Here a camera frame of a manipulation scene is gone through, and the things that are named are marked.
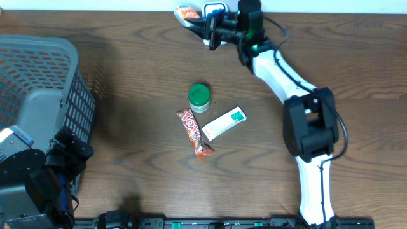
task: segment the snack package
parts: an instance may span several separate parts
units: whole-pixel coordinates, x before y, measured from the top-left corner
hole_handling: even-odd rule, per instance
[[[185,27],[192,26],[191,23],[185,21],[187,18],[200,18],[198,13],[189,6],[177,6],[174,15],[178,21]]]
[[[183,109],[178,111],[177,115],[184,124],[186,133],[190,137],[197,158],[199,159],[211,155],[214,150],[202,140],[199,126],[197,120],[193,116],[192,110],[190,108]]]
[[[246,120],[247,116],[243,113],[241,108],[237,106],[231,111],[204,126],[202,128],[202,131],[208,137],[209,141],[212,141],[217,136],[225,133],[230,128]]]

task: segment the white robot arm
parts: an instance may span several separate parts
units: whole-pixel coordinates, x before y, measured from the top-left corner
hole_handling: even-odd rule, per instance
[[[268,50],[260,53],[257,57],[253,58],[253,72],[261,78],[273,90],[282,103],[292,96],[304,96],[309,94],[305,90],[299,88],[286,74],[284,74],[280,67],[276,65],[274,60],[274,50]],[[315,86],[306,82],[292,69],[277,51],[277,58],[281,66],[303,86],[314,89]],[[332,158],[332,155],[323,154],[311,159],[310,163],[306,163],[300,156],[296,156],[298,169],[300,171],[301,182],[301,205],[300,213],[304,220],[309,224],[319,225],[324,222],[324,217],[321,210],[321,176],[320,165],[323,160]],[[331,200],[329,197],[329,166],[331,162],[324,164],[323,179],[324,179],[324,205],[325,205],[325,221],[329,221],[334,216]]]
[[[284,61],[278,46],[264,35],[259,0],[240,0],[237,20],[224,10],[186,20],[192,25],[187,29],[209,40],[210,50],[222,41],[237,44],[243,65],[266,82],[284,104],[283,138],[300,171],[300,217],[308,227],[334,219],[329,166],[333,144],[338,141],[338,124],[332,92],[306,82]],[[317,113],[318,118],[308,120],[308,113]]]

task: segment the white wall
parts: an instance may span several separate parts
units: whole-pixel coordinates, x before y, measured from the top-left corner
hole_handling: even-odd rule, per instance
[[[128,10],[172,11],[189,4],[200,9],[205,0],[0,0],[5,10]],[[238,0],[224,0],[236,11]],[[262,0],[263,11],[307,13],[407,13],[407,0]]]

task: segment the basket mesh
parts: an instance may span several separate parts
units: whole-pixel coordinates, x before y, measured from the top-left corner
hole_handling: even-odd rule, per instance
[[[95,101],[79,71],[76,71],[67,102],[68,110],[64,126],[69,127],[82,141],[88,142],[95,112]]]
[[[0,128],[14,125],[22,101],[36,88],[64,88],[71,59],[63,50],[0,48]]]

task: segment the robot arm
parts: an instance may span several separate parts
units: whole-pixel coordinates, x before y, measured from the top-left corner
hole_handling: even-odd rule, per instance
[[[53,148],[32,149],[17,126],[0,132],[0,228],[71,229],[74,209],[69,182],[86,168],[93,149],[62,128]]]
[[[259,0],[240,0],[235,22],[224,11],[214,11],[206,18],[187,21],[193,24],[187,29],[203,39],[209,39],[211,50],[215,50],[221,41],[237,44],[243,65],[266,82],[284,104],[284,142],[289,152],[295,156],[300,171],[300,217],[308,226],[329,222],[334,216],[329,197],[330,162],[324,164],[322,175],[320,165],[324,160],[332,158],[333,144],[338,141],[336,117],[328,109],[328,106],[335,106],[332,92],[328,88],[318,89],[301,78],[284,61],[277,47],[264,36]],[[328,104],[298,87],[293,80],[313,90]],[[308,120],[309,113],[317,113],[318,118]]]

